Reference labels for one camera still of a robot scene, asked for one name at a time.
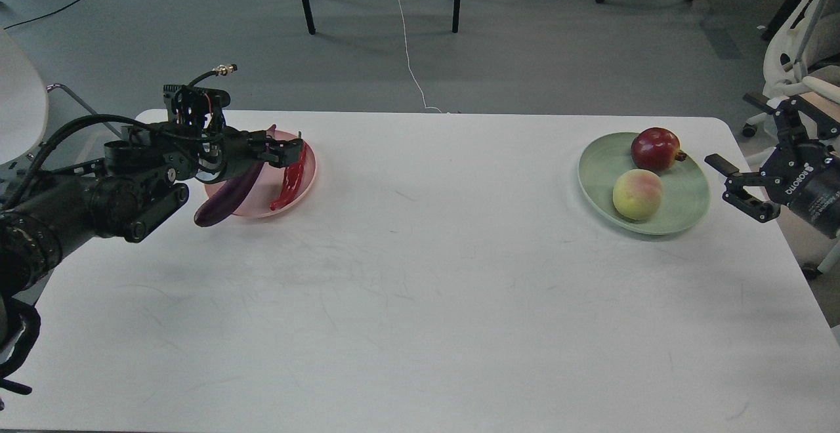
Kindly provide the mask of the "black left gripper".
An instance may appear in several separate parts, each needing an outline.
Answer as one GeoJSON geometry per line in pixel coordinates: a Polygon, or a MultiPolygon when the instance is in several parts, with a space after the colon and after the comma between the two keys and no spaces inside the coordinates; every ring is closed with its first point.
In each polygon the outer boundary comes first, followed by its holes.
{"type": "Polygon", "coordinates": [[[290,167],[304,154],[303,139],[276,140],[273,130],[225,128],[213,137],[216,140],[191,142],[191,156],[197,161],[192,176],[204,184],[239,178],[257,161],[275,168],[290,167]]]}

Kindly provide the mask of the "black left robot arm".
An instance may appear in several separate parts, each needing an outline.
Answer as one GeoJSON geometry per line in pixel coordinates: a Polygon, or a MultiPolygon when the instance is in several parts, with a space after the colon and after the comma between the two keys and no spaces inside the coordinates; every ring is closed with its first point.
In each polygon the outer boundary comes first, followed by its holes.
{"type": "Polygon", "coordinates": [[[240,131],[223,110],[229,94],[201,87],[237,66],[216,66],[186,85],[164,86],[165,121],[92,113],[55,131],[39,147],[30,167],[10,182],[2,196],[2,389],[28,395],[13,382],[38,339],[41,319],[18,294],[39,283],[75,250],[94,237],[143,241],[186,205],[186,181],[221,184],[194,215],[197,226],[214,226],[233,214],[254,187],[265,165],[302,167],[302,137],[277,139],[275,128],[240,131]],[[44,163],[73,134],[96,124],[120,124],[117,140],[103,156],[73,166],[45,170],[44,163]]]}

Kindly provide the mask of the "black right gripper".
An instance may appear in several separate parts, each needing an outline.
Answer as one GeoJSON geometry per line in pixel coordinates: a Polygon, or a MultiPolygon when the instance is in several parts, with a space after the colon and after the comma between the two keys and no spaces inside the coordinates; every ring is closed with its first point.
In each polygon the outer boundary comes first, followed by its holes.
{"type": "Polygon", "coordinates": [[[717,153],[705,157],[705,163],[724,176],[723,200],[762,223],[778,218],[780,206],[786,206],[822,235],[836,238],[838,154],[831,147],[800,147],[837,139],[838,105],[816,93],[768,98],[752,92],[743,100],[760,110],[744,123],[743,137],[754,137],[760,124],[768,126],[773,120],[778,143],[765,161],[764,173],[741,172],[717,153]],[[747,187],[766,188],[770,201],[755,197],[747,187]]]}

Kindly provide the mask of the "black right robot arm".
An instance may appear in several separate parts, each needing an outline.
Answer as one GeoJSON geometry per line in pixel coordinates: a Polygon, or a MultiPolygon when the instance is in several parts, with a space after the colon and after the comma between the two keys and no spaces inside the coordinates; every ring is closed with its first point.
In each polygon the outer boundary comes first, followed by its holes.
{"type": "Polygon", "coordinates": [[[826,143],[838,137],[838,104],[815,93],[781,99],[746,93],[743,99],[770,114],[778,142],[758,172],[741,172],[718,154],[705,157],[725,178],[723,200],[759,222],[774,220],[786,207],[838,239],[838,149],[826,143]]]}

